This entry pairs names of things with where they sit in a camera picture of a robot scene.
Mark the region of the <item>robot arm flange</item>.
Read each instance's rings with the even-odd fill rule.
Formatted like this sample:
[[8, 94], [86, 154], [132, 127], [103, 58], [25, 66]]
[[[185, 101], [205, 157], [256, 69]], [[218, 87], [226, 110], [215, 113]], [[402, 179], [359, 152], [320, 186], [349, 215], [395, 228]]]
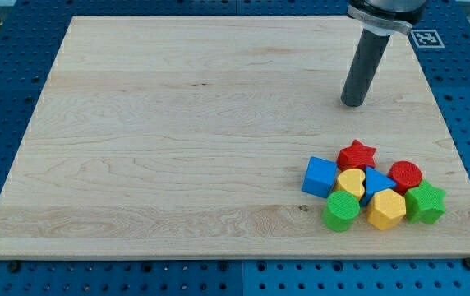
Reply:
[[347, 15], [375, 35], [409, 35], [422, 19], [427, 3], [427, 0], [348, 0]]

